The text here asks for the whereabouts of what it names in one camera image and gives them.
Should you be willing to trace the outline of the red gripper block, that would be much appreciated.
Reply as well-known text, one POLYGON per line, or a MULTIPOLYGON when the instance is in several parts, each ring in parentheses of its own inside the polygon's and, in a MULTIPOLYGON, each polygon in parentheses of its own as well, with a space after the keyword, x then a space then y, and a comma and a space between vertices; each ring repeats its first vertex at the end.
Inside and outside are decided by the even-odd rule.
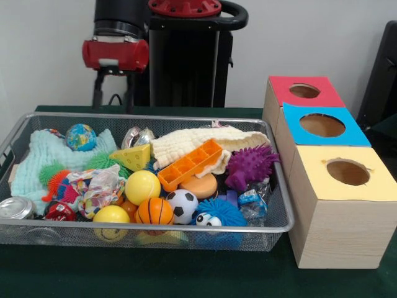
MULTIPOLYGON (((97 70, 94 81, 92 108, 102 105, 102 84, 107 75, 105 67, 117 67, 120 71, 141 73, 149 62, 149 46, 145 40, 137 42, 99 42, 86 40, 82 47, 82 56, 87 68, 97 70)), ((127 75, 127 90, 124 94, 124 106, 127 114, 132 114, 134 106, 135 75, 127 75)))

